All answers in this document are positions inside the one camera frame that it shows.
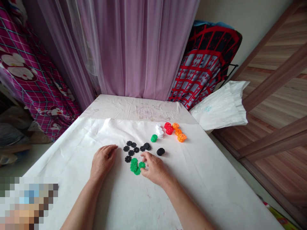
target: white plastic bag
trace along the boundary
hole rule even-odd
[[[249,81],[229,81],[190,110],[190,114],[205,130],[246,125],[242,105],[243,89]]]

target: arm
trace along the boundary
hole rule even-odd
[[[103,181],[114,164],[116,145],[101,147],[94,155],[90,179],[82,189],[61,230],[91,230]]]
[[[166,171],[160,158],[143,152],[143,162],[147,161],[148,170],[141,168],[143,176],[161,186],[171,201],[183,229],[215,229],[195,203],[185,193],[178,181]]]

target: cartoon print fabric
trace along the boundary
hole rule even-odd
[[[81,114],[48,57],[21,1],[0,2],[0,66],[32,117],[52,141]]]
[[[241,41],[242,35],[230,28],[192,27],[168,101],[178,101],[189,110],[210,95],[227,75]]]

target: left hand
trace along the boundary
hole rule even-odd
[[[90,180],[103,180],[109,173],[115,161],[117,145],[106,145],[98,149],[92,161]]]

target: forearm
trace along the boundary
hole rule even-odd
[[[176,179],[162,186],[171,201],[183,229],[215,229]]]
[[[91,230],[103,180],[89,180],[66,218],[61,230]]]

